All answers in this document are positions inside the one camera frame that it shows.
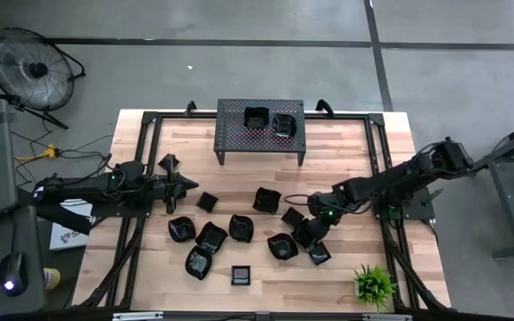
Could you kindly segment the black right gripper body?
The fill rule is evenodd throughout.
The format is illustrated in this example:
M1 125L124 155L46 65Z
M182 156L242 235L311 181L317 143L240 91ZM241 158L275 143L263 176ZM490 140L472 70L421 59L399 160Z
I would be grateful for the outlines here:
M299 244L309 250L327 235L329 228L320 218L304 219L299 224Z

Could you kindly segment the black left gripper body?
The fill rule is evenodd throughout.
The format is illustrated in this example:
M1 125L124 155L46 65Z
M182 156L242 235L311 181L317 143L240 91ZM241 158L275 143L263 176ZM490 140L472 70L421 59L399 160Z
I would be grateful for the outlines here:
M177 190L177 174L175 167L179 164L175 154L168 153L159 162L163 169L166 170L165 175L152 175L153 180L153 198L155 200L163 200L166 205L166 213L173 214L177 206L177 198L179 191Z

